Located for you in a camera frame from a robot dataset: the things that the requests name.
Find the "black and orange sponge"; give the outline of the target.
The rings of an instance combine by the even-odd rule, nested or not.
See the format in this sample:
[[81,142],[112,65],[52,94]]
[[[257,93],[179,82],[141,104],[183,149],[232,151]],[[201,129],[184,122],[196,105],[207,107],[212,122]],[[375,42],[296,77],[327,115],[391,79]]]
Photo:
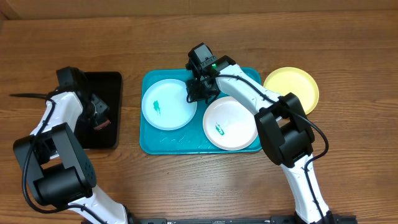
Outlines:
[[107,125],[109,125],[111,122],[110,122],[110,120],[106,120],[106,121],[104,121],[104,122],[102,122],[102,123],[100,123],[100,124],[97,124],[95,127],[94,127],[94,130],[100,130],[100,129],[103,129],[104,127],[106,127]]

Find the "light blue plate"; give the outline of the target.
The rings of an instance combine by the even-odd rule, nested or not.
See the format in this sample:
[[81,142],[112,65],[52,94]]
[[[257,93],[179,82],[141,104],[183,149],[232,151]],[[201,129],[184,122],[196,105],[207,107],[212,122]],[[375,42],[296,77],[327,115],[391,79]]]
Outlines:
[[197,103],[187,102],[185,82],[165,79],[151,85],[144,93],[142,114],[157,129],[171,131],[182,128],[194,117]]

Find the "white plate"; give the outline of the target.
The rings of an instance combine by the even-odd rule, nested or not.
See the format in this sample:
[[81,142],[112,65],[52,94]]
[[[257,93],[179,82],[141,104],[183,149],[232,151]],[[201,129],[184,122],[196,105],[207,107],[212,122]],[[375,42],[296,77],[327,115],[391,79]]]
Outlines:
[[203,115],[203,130],[208,140],[225,151],[238,151],[257,138],[252,113],[231,96],[218,98]]

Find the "yellow-green plate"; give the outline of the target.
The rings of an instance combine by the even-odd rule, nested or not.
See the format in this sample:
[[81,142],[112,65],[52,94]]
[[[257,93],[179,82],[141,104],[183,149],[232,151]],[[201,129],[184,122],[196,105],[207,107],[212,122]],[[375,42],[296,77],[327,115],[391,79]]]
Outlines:
[[319,101],[317,83],[311,75],[299,68],[278,68],[267,76],[263,86],[283,96],[293,93],[299,98],[305,114],[311,113]]

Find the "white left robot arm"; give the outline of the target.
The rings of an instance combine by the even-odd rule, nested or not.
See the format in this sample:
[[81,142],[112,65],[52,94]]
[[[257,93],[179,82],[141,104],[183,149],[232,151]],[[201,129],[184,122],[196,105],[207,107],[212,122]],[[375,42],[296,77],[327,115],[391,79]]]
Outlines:
[[37,127],[14,142],[22,193],[43,214],[74,211],[87,223],[137,223],[125,205],[97,184],[88,149],[115,149],[119,140],[123,79],[119,72],[56,71],[58,87],[47,94]]

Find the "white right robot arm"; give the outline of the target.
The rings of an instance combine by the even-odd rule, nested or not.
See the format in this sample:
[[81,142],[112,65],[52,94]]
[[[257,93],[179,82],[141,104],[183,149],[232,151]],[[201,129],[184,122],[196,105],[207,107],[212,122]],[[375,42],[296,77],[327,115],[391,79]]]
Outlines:
[[295,200],[297,223],[333,223],[333,214],[323,200],[315,176],[312,144],[315,133],[323,132],[308,120],[301,102],[293,93],[282,96],[247,76],[230,57],[217,58],[200,43],[188,53],[187,70],[193,79],[187,83],[189,103],[214,101],[224,93],[254,116],[262,150],[281,166]]

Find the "black plastic tray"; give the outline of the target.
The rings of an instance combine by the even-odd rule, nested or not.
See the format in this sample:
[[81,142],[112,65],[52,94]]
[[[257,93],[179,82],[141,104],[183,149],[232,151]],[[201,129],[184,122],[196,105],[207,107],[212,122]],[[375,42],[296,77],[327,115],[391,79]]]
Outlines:
[[86,72],[90,91],[101,98],[108,106],[106,115],[110,123],[95,130],[86,121],[79,120],[75,126],[75,136],[83,149],[116,149],[119,142],[123,79],[118,72]]

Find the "teal plastic tray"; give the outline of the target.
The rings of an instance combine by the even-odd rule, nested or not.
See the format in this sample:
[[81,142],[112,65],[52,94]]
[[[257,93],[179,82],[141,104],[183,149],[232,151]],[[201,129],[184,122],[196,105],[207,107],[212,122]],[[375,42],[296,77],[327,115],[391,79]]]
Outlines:
[[[142,93],[151,85],[165,79],[177,79],[185,82],[193,77],[185,69],[152,70],[144,75]],[[199,101],[193,119],[184,127],[172,131],[163,131],[153,127],[141,115],[139,144],[143,151],[154,155],[178,154],[227,154],[228,151],[213,145],[203,130],[203,115],[208,105]]]

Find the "cardboard back panel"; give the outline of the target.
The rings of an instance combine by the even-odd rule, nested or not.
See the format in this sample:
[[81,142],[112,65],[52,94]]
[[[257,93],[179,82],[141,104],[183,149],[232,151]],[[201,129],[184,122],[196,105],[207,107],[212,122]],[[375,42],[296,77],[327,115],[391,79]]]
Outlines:
[[397,0],[1,0],[9,20],[397,9]]

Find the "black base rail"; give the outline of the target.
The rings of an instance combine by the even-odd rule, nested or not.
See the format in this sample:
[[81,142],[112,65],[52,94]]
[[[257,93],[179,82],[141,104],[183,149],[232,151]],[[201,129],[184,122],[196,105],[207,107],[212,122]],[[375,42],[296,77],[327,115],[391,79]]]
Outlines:
[[[270,218],[234,218],[234,219],[188,219],[188,220],[167,220],[165,218],[133,218],[132,223],[140,224],[296,224],[304,223],[296,220],[294,215],[274,215]],[[345,217],[340,215],[331,215],[326,223],[335,224],[358,224],[355,216]]]

